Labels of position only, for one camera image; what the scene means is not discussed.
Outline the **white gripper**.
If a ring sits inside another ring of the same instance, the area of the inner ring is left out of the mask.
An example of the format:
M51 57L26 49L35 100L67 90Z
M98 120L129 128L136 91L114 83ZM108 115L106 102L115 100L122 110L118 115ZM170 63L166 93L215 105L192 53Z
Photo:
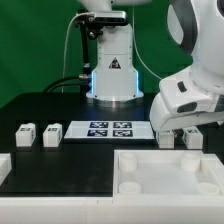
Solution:
M164 132L222 121L224 111L171 113L161 94L157 94L152 102L149 118L154 131Z

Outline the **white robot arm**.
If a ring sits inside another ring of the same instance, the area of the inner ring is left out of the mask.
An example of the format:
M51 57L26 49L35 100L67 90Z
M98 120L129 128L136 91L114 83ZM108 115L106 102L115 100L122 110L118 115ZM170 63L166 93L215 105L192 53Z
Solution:
M151 0L78 0L98 39L88 98L125 102L142 95L132 66L131 26L114 6ZM170 0L167 28L193 63L162 79L149 118L157 132L224 120L224 0Z

